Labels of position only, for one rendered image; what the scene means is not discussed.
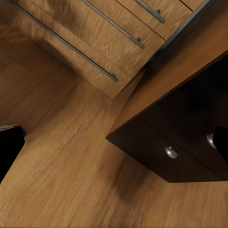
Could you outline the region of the swivel chair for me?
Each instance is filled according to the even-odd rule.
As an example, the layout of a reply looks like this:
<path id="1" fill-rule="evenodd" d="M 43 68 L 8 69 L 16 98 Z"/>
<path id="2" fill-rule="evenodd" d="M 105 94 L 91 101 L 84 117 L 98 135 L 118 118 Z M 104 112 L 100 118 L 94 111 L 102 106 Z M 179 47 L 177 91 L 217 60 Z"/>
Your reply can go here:
<path id="1" fill-rule="evenodd" d="M 18 127 L 18 125 L 15 124 L 15 123 L 13 123 L 13 124 L 3 124 L 3 125 L 0 125 L 0 132 L 1 131 L 4 131 L 4 130 L 7 130 L 7 129 L 14 128 L 14 127 Z M 23 131 L 23 134 L 24 134 L 24 137 L 25 137 L 27 135 L 27 133 L 25 132 L 25 130 L 23 128 L 22 128 L 22 131 Z"/>

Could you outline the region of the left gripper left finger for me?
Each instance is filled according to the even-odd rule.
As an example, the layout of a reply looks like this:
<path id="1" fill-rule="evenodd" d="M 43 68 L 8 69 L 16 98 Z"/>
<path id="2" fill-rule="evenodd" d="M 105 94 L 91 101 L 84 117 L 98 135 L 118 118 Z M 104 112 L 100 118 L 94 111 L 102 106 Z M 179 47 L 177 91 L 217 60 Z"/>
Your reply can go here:
<path id="1" fill-rule="evenodd" d="M 25 144 L 20 126 L 0 132 L 0 184 Z"/>

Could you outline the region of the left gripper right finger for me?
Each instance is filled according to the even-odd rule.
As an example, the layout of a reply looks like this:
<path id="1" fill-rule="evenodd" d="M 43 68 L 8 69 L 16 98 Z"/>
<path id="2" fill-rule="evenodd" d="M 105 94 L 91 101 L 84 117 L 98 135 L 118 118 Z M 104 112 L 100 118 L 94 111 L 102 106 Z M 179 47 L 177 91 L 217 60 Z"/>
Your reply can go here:
<path id="1" fill-rule="evenodd" d="M 228 128 L 221 126 L 216 127 L 213 144 L 228 165 Z"/>

